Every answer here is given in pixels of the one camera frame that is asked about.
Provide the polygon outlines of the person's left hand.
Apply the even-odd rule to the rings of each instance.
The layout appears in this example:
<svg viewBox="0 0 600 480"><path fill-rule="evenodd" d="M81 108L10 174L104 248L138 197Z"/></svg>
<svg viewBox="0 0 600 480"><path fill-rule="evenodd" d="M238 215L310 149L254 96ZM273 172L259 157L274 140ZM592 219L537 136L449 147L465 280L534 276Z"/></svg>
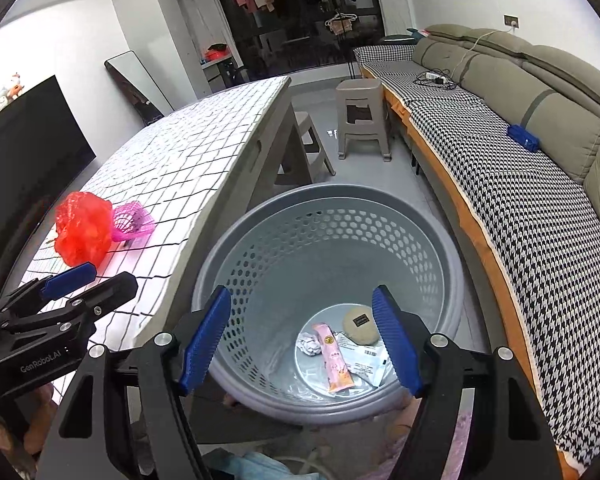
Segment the person's left hand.
<svg viewBox="0 0 600 480"><path fill-rule="evenodd" d="M26 452L38 460L58 405L54 387L46 384L20 396L0 401L0 449L7 455Z"/></svg>

